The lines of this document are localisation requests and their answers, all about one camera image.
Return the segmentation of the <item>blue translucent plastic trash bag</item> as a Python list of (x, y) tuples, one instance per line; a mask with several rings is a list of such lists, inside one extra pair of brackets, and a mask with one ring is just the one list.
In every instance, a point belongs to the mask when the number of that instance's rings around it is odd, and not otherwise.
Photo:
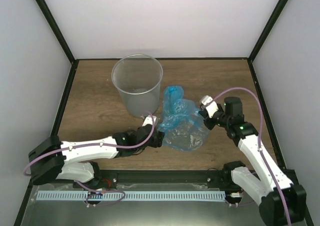
[(181, 86), (168, 86), (163, 93), (162, 121), (158, 130), (164, 132), (163, 146), (180, 151), (199, 149), (208, 137), (208, 129), (194, 101), (184, 98)]

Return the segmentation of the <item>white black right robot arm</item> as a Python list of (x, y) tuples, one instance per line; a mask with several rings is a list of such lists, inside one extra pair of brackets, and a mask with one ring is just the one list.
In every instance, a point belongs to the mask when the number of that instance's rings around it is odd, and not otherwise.
[(307, 193), (278, 167), (267, 152), (260, 134), (245, 121), (243, 105), (238, 97), (226, 97), (224, 105), (206, 95), (200, 101), (204, 125), (226, 130), (227, 136), (247, 157), (255, 172), (241, 162), (224, 165), (222, 181), (227, 187), (240, 186), (258, 205), (265, 225), (287, 225), (302, 221), (306, 213)]

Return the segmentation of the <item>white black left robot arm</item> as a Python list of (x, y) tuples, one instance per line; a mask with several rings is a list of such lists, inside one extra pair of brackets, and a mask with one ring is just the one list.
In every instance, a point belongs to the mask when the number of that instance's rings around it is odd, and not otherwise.
[(34, 185), (61, 179), (96, 188), (102, 175), (94, 160), (137, 155), (146, 147), (161, 147), (164, 137), (164, 132), (150, 124), (93, 141), (68, 142), (51, 136), (28, 154), (29, 164), (23, 174), (30, 176)]

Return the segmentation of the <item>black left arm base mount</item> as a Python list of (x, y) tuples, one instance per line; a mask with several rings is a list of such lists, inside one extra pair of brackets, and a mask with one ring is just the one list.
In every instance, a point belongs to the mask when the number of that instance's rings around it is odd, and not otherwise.
[(95, 176), (88, 182), (82, 184), (91, 189), (115, 189), (118, 181), (118, 174), (112, 170), (102, 170), (98, 176)]

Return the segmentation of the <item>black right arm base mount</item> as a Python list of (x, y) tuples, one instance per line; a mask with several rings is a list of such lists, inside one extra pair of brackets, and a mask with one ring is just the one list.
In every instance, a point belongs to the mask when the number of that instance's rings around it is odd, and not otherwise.
[(246, 167), (246, 165), (241, 161), (233, 161), (225, 163), (221, 170), (207, 170), (206, 177), (208, 183), (213, 183), (216, 187), (220, 189), (226, 188), (239, 188), (232, 180), (232, 170), (238, 167)]

